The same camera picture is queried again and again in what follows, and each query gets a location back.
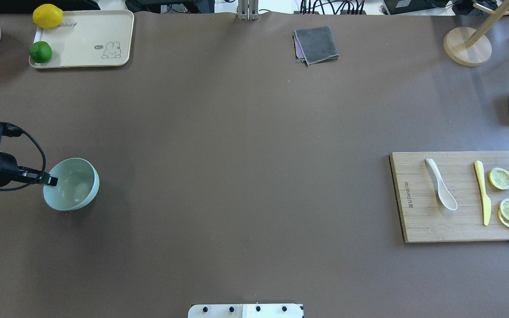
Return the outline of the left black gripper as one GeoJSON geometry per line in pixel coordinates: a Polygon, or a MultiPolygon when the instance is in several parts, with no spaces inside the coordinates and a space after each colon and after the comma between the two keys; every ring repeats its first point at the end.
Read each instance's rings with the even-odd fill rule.
{"type": "Polygon", "coordinates": [[[14,156],[0,151],[0,187],[8,185],[11,181],[16,182],[17,177],[18,182],[25,184],[58,185],[58,178],[45,171],[18,166],[14,156]]]}

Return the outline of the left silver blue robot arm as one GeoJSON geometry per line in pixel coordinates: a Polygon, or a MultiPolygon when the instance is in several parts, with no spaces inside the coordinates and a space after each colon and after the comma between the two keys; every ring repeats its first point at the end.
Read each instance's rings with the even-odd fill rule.
{"type": "Polygon", "coordinates": [[[0,189],[10,182],[56,186],[58,178],[44,171],[18,166],[14,156],[0,151],[0,189]]]}

